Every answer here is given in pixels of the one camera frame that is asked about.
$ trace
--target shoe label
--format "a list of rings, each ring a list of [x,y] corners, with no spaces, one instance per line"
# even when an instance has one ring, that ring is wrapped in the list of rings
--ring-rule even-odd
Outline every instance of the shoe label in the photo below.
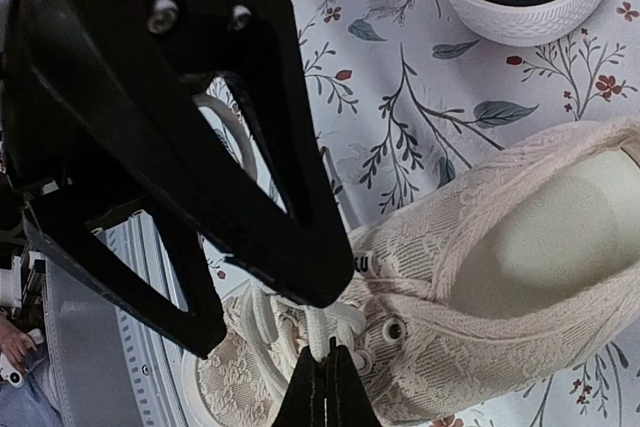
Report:
[[[372,251],[353,253],[354,270],[365,278],[374,278],[379,274],[375,255]]]

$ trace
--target red flower print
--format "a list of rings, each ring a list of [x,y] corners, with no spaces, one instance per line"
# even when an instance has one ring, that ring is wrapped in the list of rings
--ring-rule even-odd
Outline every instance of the red flower print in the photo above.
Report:
[[[352,72],[350,70],[341,70],[336,74],[336,79],[340,82],[344,82],[345,80],[349,80],[351,78]]]
[[[340,12],[342,12],[342,7],[336,7],[335,9],[333,7],[329,7],[327,10],[325,10],[325,24],[331,22],[331,19],[340,20]]]
[[[456,419],[455,415],[450,415],[441,420],[436,420],[431,427],[464,427],[462,419]]]
[[[522,64],[522,57],[517,55],[512,55],[511,57],[507,57],[507,65],[520,65]]]
[[[620,15],[624,15],[624,20],[632,22],[634,18],[640,17],[640,12],[637,10],[631,10],[631,4],[629,2],[623,2],[622,7],[616,9]]]
[[[616,84],[616,78],[613,75],[607,77],[601,75],[598,77],[599,82],[596,82],[596,89],[602,92],[602,98],[609,100],[612,95],[620,95],[622,93],[622,86]]]

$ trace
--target metal screw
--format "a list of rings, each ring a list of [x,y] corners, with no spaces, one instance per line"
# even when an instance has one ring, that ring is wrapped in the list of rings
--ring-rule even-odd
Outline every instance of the metal screw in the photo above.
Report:
[[[179,12],[180,10],[173,0],[156,0],[147,21],[149,32],[156,35],[169,32],[176,25]]]
[[[229,22],[229,30],[238,32],[249,25],[251,20],[251,11],[244,5],[236,5],[231,11],[231,22]]]

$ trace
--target person's hand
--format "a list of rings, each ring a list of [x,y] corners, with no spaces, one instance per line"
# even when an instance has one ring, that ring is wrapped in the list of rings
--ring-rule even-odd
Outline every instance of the person's hand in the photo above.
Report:
[[[7,357],[13,368],[25,374],[24,363],[29,349],[36,350],[36,343],[29,334],[21,332],[13,325],[5,327],[0,333],[0,350]]]

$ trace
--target white cable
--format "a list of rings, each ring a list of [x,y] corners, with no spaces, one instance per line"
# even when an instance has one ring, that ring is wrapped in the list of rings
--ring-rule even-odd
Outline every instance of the white cable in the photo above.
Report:
[[[253,154],[251,141],[247,136],[244,126],[238,121],[233,111],[220,99],[216,99],[208,94],[198,94],[193,96],[193,102],[198,108],[206,108],[211,110],[220,122],[229,129],[233,140],[238,144],[240,155],[242,157],[242,168],[245,170],[251,180],[258,179],[258,167],[256,157]]]

